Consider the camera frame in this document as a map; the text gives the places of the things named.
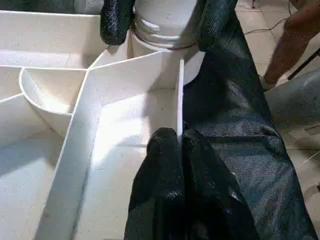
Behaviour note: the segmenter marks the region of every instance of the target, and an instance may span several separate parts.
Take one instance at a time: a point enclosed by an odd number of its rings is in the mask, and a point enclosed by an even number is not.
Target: bare leg
[[[319,32],[319,3],[309,4],[289,17],[263,77],[264,81],[275,85],[279,78],[299,61],[309,41]]]

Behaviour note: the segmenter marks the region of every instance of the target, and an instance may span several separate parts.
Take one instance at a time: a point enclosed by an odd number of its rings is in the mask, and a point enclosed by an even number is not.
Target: white panel
[[[97,15],[0,11],[0,29],[0,49],[98,56],[106,48]]]
[[[0,11],[0,64],[88,68],[106,44],[100,17]]]
[[[86,71],[24,69],[20,86],[38,113],[65,136]]]
[[[70,239],[76,221],[102,108],[87,80],[79,94],[36,240]]]
[[[0,101],[20,94],[20,67],[0,66]]]
[[[40,133],[50,126],[32,109],[23,94],[0,104],[0,147]]]
[[[103,105],[153,89],[174,89],[177,82],[177,69],[170,76],[163,72],[163,59],[168,54],[156,52],[93,68],[88,75],[88,83],[94,85]]]
[[[116,63],[133,57],[131,31],[128,31],[125,42],[120,46],[109,45],[94,61],[90,68]]]
[[[0,148],[1,239],[33,239],[50,190],[62,140],[48,129]]]

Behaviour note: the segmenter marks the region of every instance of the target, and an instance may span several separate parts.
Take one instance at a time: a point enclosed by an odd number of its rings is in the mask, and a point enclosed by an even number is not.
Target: white container
[[[197,45],[193,45],[188,48],[169,50],[166,48],[152,46],[142,41],[134,31],[131,32],[132,38],[132,50],[133,56],[139,57],[155,52],[167,52],[172,55],[172,58],[183,58],[184,59],[184,84],[190,83],[198,75],[201,64],[205,57],[205,53],[199,51]]]
[[[134,26],[146,43],[166,49],[196,43],[204,0],[136,0]]]
[[[170,58],[157,52],[87,73],[36,240],[123,239],[151,134],[182,135],[184,64]]]

